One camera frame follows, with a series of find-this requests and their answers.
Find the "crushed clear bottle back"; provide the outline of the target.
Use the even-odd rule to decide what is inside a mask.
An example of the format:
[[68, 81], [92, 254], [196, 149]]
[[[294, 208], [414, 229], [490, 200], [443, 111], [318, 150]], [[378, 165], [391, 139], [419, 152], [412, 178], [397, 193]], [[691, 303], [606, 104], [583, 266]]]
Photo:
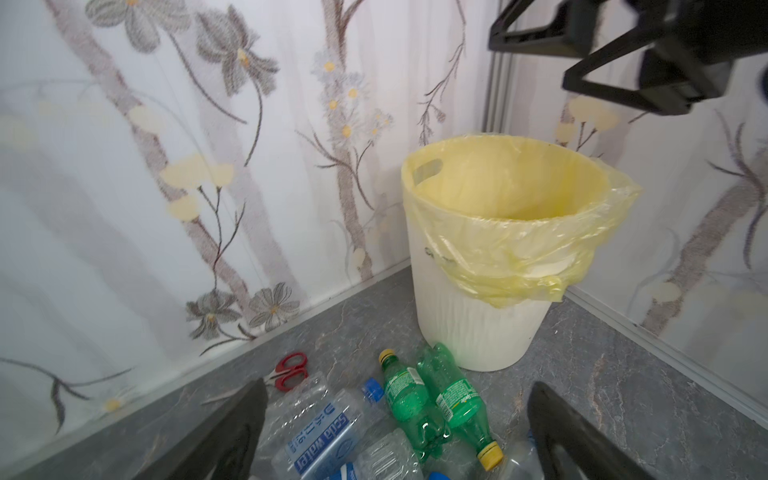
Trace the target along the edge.
[[284, 453], [286, 444], [313, 418], [328, 394], [327, 377], [318, 371], [267, 408], [250, 479], [277, 478], [279, 470], [272, 460]]

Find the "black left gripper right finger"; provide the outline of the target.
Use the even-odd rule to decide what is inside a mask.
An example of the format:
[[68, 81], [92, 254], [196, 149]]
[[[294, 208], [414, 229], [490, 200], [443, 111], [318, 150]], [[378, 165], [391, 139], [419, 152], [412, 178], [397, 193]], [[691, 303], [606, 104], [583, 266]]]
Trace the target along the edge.
[[533, 383], [526, 413], [546, 480], [653, 479], [546, 383]]

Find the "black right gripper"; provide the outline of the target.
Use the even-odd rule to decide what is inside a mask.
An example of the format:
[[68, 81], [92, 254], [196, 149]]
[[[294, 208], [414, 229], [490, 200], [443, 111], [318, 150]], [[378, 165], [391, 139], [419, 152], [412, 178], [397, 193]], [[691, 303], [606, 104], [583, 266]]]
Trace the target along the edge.
[[490, 27], [491, 51], [575, 58], [564, 89], [658, 116], [724, 96], [735, 63], [767, 52], [765, 1], [630, 1], [639, 29], [599, 47], [602, 0], [560, 1], [547, 25], [511, 31], [533, 3], [504, 8]]

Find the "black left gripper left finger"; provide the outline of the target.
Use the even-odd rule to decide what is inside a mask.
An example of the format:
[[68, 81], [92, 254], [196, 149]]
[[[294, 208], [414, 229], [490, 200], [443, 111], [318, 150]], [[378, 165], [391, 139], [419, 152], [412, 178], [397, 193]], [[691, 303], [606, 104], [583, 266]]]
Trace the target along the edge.
[[268, 406], [264, 381], [250, 381], [138, 479], [250, 477]]

